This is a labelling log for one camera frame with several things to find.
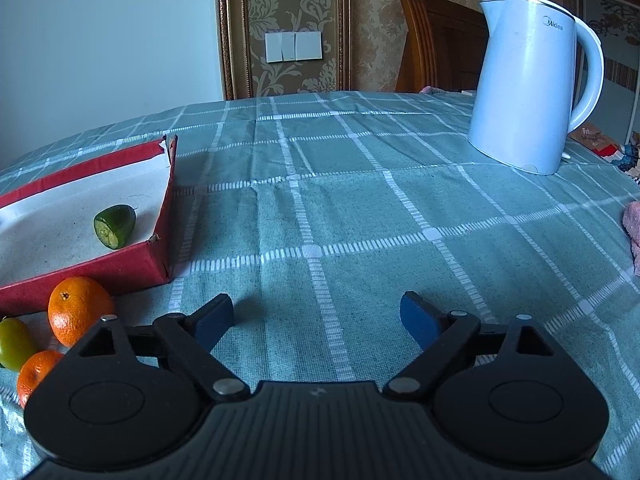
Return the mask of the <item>small green tomato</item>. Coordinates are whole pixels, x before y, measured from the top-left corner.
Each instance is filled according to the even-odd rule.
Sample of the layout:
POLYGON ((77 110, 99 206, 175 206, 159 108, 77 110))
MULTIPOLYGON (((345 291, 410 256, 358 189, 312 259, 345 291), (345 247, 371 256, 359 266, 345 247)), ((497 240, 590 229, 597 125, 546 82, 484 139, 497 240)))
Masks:
POLYGON ((4 368, 19 372, 39 351, 32 331, 19 318, 4 318, 0 323, 0 362, 4 368))

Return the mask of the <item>framed wall picture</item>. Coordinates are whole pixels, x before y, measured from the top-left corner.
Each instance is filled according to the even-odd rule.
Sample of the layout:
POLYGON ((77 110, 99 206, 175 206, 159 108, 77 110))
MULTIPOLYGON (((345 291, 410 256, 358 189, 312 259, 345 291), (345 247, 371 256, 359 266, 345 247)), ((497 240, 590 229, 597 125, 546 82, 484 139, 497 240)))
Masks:
POLYGON ((638 64, 638 6, 622 0, 582 0, 582 19, 600 38, 606 58, 638 64))

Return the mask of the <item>orange tangerine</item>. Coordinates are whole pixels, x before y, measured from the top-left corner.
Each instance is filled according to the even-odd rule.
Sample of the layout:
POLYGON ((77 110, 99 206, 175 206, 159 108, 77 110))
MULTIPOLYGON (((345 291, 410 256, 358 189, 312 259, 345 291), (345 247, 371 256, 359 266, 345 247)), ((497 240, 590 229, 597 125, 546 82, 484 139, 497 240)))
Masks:
POLYGON ((115 313, 111 295, 92 278, 66 278, 52 290, 48 321, 55 338, 64 347, 73 347, 103 315, 115 313))
POLYGON ((63 356, 62 352, 56 350, 43 350, 35 353, 24 363, 16 381, 18 403, 22 408, 25 407, 35 388, 63 359, 63 356))

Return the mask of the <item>pink cloth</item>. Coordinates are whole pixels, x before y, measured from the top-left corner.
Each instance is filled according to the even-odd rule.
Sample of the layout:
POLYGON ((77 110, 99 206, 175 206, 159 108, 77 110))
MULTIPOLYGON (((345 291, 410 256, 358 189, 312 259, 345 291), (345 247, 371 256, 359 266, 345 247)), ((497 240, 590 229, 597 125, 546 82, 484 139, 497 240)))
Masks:
POLYGON ((634 258, 634 275, 640 275, 640 202, 629 203, 623 213, 623 228, 630 238, 631 255, 634 258))

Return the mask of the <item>wooden headboard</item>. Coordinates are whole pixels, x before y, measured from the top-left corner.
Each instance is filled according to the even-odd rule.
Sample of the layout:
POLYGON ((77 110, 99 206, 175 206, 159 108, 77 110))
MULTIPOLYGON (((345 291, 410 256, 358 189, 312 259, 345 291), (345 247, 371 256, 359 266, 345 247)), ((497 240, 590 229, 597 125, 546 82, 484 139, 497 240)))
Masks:
POLYGON ((484 14, 449 0, 400 4, 408 34, 395 90, 475 90, 488 41, 484 14))

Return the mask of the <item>white electric kettle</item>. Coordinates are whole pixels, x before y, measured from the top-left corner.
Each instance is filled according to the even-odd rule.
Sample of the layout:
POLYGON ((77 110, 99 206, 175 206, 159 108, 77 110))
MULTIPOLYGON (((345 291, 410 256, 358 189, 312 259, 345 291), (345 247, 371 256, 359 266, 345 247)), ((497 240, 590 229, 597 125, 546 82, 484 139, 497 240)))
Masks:
POLYGON ((568 135, 604 81, 597 34, 549 0, 483 0, 488 43, 472 111, 473 148, 530 174, 555 174, 568 135))

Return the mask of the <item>red shallow cardboard box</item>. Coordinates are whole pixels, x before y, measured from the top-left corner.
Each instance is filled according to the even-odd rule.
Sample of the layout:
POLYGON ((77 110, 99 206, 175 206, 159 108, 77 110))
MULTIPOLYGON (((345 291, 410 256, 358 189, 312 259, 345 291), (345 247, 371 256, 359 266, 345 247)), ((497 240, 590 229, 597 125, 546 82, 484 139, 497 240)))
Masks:
POLYGON ((49 174, 1 197, 1 311, 47 309, 55 286, 88 276, 113 295, 165 284, 178 140, 161 138, 49 174), (114 205, 134 208, 134 232, 111 250, 93 229, 114 205))

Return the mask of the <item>teal plaid bedspread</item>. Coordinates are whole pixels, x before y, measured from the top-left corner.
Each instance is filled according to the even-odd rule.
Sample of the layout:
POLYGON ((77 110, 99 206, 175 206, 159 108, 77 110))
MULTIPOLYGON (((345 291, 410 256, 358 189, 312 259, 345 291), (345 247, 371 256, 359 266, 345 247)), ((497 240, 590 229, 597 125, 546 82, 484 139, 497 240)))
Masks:
POLYGON ((460 93, 332 92, 192 104, 86 131, 1 173, 12 191, 161 136, 178 140, 171 283, 120 297, 146 324, 224 292, 215 356, 262 379, 386 380, 418 345, 413 290, 486 322, 533 315, 602 391, 596 461, 639 474, 639 280, 623 211, 638 184, 576 142, 552 176, 474 150, 460 93))

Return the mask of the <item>white wall switch panel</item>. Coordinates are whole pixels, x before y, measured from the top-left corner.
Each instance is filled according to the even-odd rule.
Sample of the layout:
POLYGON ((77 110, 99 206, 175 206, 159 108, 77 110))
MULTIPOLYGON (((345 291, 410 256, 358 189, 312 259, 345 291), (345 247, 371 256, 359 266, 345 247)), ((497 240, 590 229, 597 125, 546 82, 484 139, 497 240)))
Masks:
POLYGON ((266 32, 267 63, 314 61, 323 58, 321 32, 266 32))

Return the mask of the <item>colourful package on bed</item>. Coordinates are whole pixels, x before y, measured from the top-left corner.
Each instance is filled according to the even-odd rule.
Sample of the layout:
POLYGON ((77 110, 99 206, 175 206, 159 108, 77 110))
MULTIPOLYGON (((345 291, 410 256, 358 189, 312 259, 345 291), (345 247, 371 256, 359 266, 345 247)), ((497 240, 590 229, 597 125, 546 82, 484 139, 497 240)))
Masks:
POLYGON ((631 177, 634 182, 639 182, 639 148, 637 145, 617 144, 597 127, 587 125, 578 129, 578 138, 589 151, 631 177))

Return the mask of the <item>small green cucumber piece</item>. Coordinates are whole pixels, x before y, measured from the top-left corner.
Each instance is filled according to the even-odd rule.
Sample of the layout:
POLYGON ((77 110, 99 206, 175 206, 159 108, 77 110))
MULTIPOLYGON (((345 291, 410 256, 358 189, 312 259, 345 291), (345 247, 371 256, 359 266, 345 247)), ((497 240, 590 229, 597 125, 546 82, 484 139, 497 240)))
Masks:
POLYGON ((123 248, 136 225, 136 213, 129 205, 119 204, 98 212, 93 229, 98 240, 108 249, 123 248))

